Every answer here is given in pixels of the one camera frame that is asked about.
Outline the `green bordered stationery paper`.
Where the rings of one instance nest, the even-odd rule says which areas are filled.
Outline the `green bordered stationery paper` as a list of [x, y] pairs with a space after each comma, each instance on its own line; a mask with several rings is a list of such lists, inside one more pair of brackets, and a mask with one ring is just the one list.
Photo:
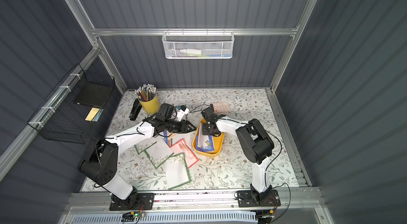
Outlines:
[[177, 142], [179, 142], [180, 140], [184, 140], [185, 143], [190, 147], [192, 146], [192, 141], [191, 141], [191, 137], [194, 136], [194, 134], [191, 133], [186, 133], [186, 134], [177, 134], [176, 137], [173, 137], [171, 139], [169, 139], [169, 142], [171, 143], [170, 146], [176, 144]]

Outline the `yellow storage tray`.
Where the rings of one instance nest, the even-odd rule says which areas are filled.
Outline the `yellow storage tray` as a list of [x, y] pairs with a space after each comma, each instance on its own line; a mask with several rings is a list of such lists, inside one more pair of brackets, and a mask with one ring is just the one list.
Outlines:
[[220, 136], [203, 135], [204, 124], [206, 124], [206, 121], [201, 119], [192, 142], [192, 147], [200, 155], [216, 157], [222, 149], [225, 133], [222, 133]]

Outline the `beige lined stationery paper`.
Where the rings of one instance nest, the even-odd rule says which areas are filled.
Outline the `beige lined stationery paper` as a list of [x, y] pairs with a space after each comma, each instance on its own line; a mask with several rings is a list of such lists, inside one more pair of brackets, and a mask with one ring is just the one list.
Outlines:
[[168, 137], [169, 139], [171, 139], [171, 138], [176, 137], [176, 136], [177, 136], [176, 133], [172, 133], [172, 134], [168, 135], [167, 137]]

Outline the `blue bordered stationery paper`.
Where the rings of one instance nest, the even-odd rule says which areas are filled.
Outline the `blue bordered stationery paper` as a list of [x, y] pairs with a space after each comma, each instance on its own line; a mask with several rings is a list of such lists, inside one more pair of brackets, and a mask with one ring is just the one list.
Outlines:
[[169, 134], [168, 134], [167, 130], [165, 130], [163, 132], [163, 139], [164, 139], [165, 143], [169, 146], [170, 145], [170, 143], [169, 143]]

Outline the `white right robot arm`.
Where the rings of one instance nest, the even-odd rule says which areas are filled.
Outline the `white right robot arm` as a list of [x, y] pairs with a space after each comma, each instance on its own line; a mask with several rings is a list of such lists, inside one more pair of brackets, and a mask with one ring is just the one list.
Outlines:
[[204, 135], [228, 133], [238, 138], [246, 159], [252, 163], [251, 190], [255, 195], [266, 196], [272, 190], [267, 174], [275, 144], [260, 121], [234, 121], [215, 114], [210, 107], [201, 111], [201, 115], [205, 120], [202, 126]]

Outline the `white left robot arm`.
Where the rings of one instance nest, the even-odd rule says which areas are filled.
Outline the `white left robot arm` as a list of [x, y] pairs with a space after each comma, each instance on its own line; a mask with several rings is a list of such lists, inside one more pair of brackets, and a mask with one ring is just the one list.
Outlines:
[[196, 127], [185, 118], [189, 112], [185, 105], [175, 107], [164, 103], [158, 112], [143, 119], [138, 125], [89, 142], [79, 161], [79, 172], [117, 198], [127, 200], [136, 189], [118, 173], [119, 156], [134, 145], [164, 131], [176, 134], [195, 131]]

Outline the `yellow pencil cup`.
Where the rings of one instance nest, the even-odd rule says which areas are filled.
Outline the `yellow pencil cup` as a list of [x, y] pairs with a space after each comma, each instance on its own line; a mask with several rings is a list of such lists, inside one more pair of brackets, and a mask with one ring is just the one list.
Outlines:
[[160, 109], [160, 103], [157, 95], [150, 101], [147, 102], [139, 101], [139, 102], [147, 114], [152, 115], [154, 113], [157, 113]]

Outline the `pink calculator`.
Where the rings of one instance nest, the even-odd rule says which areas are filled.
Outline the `pink calculator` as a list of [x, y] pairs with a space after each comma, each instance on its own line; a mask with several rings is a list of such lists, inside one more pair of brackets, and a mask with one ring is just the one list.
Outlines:
[[212, 103], [210, 106], [213, 108], [214, 112], [218, 114], [228, 113], [231, 110], [228, 102]]

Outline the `bundle of pencils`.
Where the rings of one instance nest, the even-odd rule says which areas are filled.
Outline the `bundle of pencils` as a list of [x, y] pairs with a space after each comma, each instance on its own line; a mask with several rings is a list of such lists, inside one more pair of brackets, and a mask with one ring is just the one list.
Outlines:
[[156, 87], [152, 84], [143, 84], [135, 90], [140, 102], [149, 102], [156, 97]]

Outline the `white glue bottle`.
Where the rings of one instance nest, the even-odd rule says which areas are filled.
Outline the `white glue bottle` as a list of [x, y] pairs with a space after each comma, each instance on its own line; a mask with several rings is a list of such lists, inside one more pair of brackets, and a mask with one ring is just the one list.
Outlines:
[[186, 56], [201, 56], [202, 55], [202, 50], [199, 50], [199, 49], [181, 49], [180, 52]]

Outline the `black notebook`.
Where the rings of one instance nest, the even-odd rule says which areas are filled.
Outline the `black notebook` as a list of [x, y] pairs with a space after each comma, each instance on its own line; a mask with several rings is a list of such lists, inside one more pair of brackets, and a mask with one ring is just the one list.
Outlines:
[[73, 100], [78, 105], [103, 108], [112, 92], [111, 86], [87, 82]]

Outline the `white mesh wall basket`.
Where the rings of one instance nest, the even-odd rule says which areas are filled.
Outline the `white mesh wall basket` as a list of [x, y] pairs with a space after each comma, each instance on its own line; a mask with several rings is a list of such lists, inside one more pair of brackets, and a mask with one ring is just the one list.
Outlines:
[[[164, 32], [162, 35], [165, 57], [173, 60], [186, 59], [231, 59], [233, 57], [235, 36], [234, 33], [193, 33], [180, 34]], [[202, 50], [201, 56], [186, 56], [181, 49]]]

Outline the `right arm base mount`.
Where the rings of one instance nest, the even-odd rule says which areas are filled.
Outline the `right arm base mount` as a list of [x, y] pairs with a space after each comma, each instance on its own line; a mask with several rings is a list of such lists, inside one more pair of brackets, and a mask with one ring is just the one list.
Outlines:
[[240, 208], [267, 207], [275, 209], [281, 206], [277, 190], [257, 193], [251, 190], [240, 190], [235, 193]]

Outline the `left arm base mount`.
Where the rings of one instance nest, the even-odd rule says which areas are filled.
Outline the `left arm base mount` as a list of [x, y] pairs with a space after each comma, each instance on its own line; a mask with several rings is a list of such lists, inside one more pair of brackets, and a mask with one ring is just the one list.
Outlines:
[[122, 200], [117, 196], [111, 196], [110, 211], [133, 211], [152, 210], [154, 193], [132, 193], [127, 199]]

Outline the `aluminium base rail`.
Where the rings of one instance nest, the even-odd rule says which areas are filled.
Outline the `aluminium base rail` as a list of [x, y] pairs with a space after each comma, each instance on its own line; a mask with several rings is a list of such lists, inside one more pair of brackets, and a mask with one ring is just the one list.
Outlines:
[[[278, 196], [271, 196], [280, 202], [279, 210], [299, 208], [323, 208], [326, 206], [321, 191], [317, 187], [279, 187]], [[270, 206], [249, 203], [249, 196], [240, 196], [238, 189], [218, 190], [173, 190], [139, 191], [148, 213], [169, 211], [216, 211], [216, 210], [269, 210]], [[111, 195], [109, 192], [73, 193], [63, 213], [110, 213]]]

